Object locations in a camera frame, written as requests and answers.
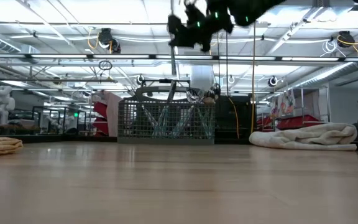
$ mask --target wooden floor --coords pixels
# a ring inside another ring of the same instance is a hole
[[[358,153],[27,144],[0,157],[0,224],[358,224]]]

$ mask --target white blanket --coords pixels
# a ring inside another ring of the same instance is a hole
[[[296,130],[254,132],[249,141],[256,146],[277,149],[354,151],[357,146],[351,142],[356,137],[353,125],[328,123]]]

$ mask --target ceiling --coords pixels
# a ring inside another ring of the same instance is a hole
[[[39,16],[26,9],[15,0],[0,0],[0,34],[7,40],[17,44],[27,44],[35,47],[42,54],[106,54],[106,50],[98,47],[92,49],[87,36],[94,37],[103,27],[112,29],[121,44],[122,54],[170,54],[168,46],[170,39],[167,33],[167,16],[171,13],[171,5],[168,0],[31,0],[28,1],[30,8],[45,19],[64,38],[71,39],[69,45],[46,26]],[[354,55],[355,49],[340,48],[332,53],[324,53],[324,45],[331,37],[336,38],[341,30],[348,30],[358,42],[358,11],[352,11],[352,5],[339,8],[326,9],[315,18],[310,19],[294,31],[276,50],[270,51],[273,46],[289,30],[294,29],[297,23],[311,9],[311,6],[291,4],[288,1],[284,6],[271,9],[264,14],[256,23],[255,49],[252,39],[254,27],[236,27],[232,34],[220,32],[214,36],[211,55],[256,55],[269,56],[292,56],[292,57],[343,57]],[[198,1],[197,6],[205,11],[205,1]],[[186,22],[183,1],[173,1],[174,12],[182,22]],[[200,47],[194,49],[177,50],[177,55],[201,55]],[[115,62],[128,62],[128,60],[116,60]],[[9,60],[0,60],[0,63],[9,65]],[[191,67],[194,64],[181,63],[177,67],[180,78],[188,78],[191,75]],[[226,64],[211,65],[216,76],[224,77]],[[12,66],[11,68],[22,73],[29,73],[29,67]],[[39,71],[43,67],[34,67]],[[177,78],[172,75],[172,66],[164,62],[156,66],[120,66],[121,70],[112,69],[104,72],[104,77],[115,78],[119,83],[99,83],[88,85],[90,88],[117,88],[126,89],[131,82],[124,78],[124,72],[129,79],[134,81],[136,76],[143,74],[149,78]],[[250,65],[230,64],[228,72],[236,79],[230,87],[234,90],[250,90],[252,88],[252,67]],[[320,66],[294,66],[286,65],[259,65],[255,68],[255,86],[259,91],[271,90],[267,86],[267,79],[276,76],[283,80],[281,86],[289,85],[301,77],[317,70]],[[93,78],[94,73],[88,66],[82,67],[50,67],[40,72],[37,77],[62,78]]]

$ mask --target metal wire crate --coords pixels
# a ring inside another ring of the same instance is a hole
[[[118,143],[214,144],[214,104],[123,100],[118,120]]]

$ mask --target wire basket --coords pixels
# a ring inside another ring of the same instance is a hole
[[[123,100],[118,143],[214,144],[215,104]]]

